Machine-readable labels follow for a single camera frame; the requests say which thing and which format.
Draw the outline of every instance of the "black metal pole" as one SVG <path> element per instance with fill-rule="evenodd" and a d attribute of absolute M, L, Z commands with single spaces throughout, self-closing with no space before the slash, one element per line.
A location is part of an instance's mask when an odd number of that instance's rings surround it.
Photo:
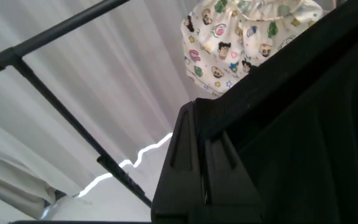
<path fill-rule="evenodd" d="M 137 185 L 117 162 L 106 152 L 106 150 L 95 140 L 94 137 L 82 126 L 82 124 L 69 112 L 60 100 L 41 82 L 33 70 L 23 61 L 22 57 L 37 50 L 38 48 L 54 41 L 68 32 L 86 24 L 87 22 L 103 15 L 104 13 L 128 2 L 129 0 L 104 0 L 83 12 L 45 30 L 44 32 L 0 52 L 0 71 L 12 65 L 33 85 L 42 96 L 73 126 L 73 128 L 101 155 L 98 158 L 100 163 L 108 172 L 125 185 L 147 206 L 151 207 L 152 202 L 145 196 L 144 191 Z"/>

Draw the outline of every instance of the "black fabric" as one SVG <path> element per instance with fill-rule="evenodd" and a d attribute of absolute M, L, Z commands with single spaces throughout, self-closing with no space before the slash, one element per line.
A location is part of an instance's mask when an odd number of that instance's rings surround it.
<path fill-rule="evenodd" d="M 358 0 L 195 105 L 199 145 L 227 131 L 264 222 L 358 223 Z"/>

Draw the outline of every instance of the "curtain fold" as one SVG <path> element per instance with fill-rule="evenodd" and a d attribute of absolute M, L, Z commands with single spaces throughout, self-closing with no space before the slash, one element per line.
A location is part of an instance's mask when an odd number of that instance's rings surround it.
<path fill-rule="evenodd" d="M 97 2 L 0 1 L 0 51 Z M 141 149 L 172 132 L 184 103 L 213 97 L 183 63 L 180 24 L 198 2 L 132 0 L 24 60 L 118 163 L 134 164 Z M 163 160 L 161 153 L 154 157 Z M 0 72 L 0 208 L 12 210 L 2 220 L 39 218 L 55 189 L 78 194 L 106 173 L 97 157 L 25 78 L 12 67 Z M 143 167 L 126 169 L 152 199 L 160 170 Z"/>

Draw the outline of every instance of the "white fabric with cartoon print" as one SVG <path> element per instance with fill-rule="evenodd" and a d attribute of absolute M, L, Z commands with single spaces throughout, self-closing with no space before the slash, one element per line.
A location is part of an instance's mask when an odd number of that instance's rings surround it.
<path fill-rule="evenodd" d="M 204 0 L 181 26 L 186 73 L 221 96 L 322 15 L 312 0 Z"/>

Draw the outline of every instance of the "blue star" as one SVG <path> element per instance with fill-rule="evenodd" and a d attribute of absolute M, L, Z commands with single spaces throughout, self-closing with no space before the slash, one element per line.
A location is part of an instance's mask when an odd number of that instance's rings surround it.
<path fill-rule="evenodd" d="M 233 84 L 232 84 L 231 81 L 229 80 L 229 81 L 226 82 L 226 86 L 229 87 L 229 88 L 231 88 L 231 87 L 233 86 Z"/>

